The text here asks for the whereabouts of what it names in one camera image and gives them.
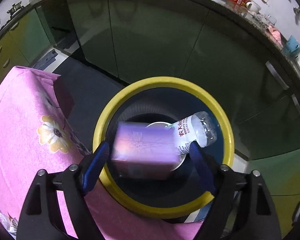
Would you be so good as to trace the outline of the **small pot on stove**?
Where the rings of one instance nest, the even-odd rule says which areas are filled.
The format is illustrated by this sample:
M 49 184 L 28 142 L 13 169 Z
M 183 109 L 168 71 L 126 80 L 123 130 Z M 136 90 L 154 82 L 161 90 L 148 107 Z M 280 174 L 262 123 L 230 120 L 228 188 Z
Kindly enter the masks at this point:
M 14 16 L 19 10 L 23 9 L 23 5 L 22 5 L 22 1 L 18 2 L 18 3 L 14 3 L 11 7 L 11 9 L 9 9 L 7 11 L 7 13 L 10 15 L 10 17 Z

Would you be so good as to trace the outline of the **plastic water bottle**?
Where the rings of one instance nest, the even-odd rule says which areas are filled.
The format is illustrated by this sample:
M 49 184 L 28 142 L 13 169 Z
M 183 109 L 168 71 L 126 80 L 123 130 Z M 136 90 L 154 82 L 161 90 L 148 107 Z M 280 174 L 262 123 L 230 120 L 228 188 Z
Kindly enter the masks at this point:
M 180 155 L 189 153 L 190 144 L 193 141 L 204 148 L 217 140 L 216 128 L 205 111 L 194 113 L 166 126 L 166 128 L 173 131 L 174 145 Z

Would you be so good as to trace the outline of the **green kitchen cabinets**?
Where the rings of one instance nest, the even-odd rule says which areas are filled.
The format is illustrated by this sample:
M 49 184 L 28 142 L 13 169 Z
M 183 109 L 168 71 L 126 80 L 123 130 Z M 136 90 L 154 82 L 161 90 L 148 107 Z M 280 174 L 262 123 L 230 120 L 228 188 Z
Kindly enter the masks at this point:
M 300 76 L 254 22 L 189 0 L 47 0 L 18 24 L 1 54 L 9 67 L 28 66 L 50 37 L 73 35 L 88 62 L 126 83 L 189 80 L 224 109 L 236 150 L 271 194 L 300 194 Z

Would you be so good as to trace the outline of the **yellow rimmed trash bin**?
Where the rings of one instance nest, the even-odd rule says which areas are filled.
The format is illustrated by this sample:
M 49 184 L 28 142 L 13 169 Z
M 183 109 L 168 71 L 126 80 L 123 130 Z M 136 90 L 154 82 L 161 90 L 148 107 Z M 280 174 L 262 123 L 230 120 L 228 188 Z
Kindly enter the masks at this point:
M 100 181 L 126 209 L 146 217 L 183 217 L 211 202 L 206 180 L 173 136 L 198 140 L 191 116 L 208 114 L 215 142 L 203 148 L 218 165 L 231 166 L 234 135 L 226 113 L 204 89 L 176 77 L 151 77 L 118 92 L 102 111 L 93 145 L 106 141 L 110 159 Z

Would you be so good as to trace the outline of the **pink floral tablecloth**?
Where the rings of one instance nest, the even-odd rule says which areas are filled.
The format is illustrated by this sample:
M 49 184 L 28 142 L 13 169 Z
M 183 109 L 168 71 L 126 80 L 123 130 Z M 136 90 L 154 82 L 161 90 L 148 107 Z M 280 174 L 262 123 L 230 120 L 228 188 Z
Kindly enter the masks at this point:
M 40 169 L 63 171 L 87 154 L 67 122 L 70 96 L 59 80 L 57 74 L 15 66 L 0 84 L 0 211 L 18 221 Z M 193 239 L 200 228 L 198 222 L 170 224 L 133 214 L 101 183 L 85 201 L 106 239 Z

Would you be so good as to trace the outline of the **pink drink carton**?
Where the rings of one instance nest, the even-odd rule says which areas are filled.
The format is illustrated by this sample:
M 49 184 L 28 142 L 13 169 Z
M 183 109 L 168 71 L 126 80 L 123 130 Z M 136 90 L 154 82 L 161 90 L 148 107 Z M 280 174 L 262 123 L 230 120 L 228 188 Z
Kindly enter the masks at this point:
M 173 131 L 164 125 L 121 122 L 113 143 L 111 163 L 120 177 L 165 179 L 182 163 Z

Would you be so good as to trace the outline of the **dark floor mat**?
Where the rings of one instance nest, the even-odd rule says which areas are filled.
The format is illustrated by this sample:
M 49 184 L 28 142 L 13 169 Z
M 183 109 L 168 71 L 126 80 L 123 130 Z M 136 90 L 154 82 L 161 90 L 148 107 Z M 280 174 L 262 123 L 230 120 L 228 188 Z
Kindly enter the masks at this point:
M 45 70 L 50 64 L 55 62 L 57 55 L 58 55 L 57 51 L 55 51 L 55 49 L 52 49 L 44 57 L 42 57 L 40 60 L 38 60 L 32 66 L 32 68 L 37 69 L 37 70 Z

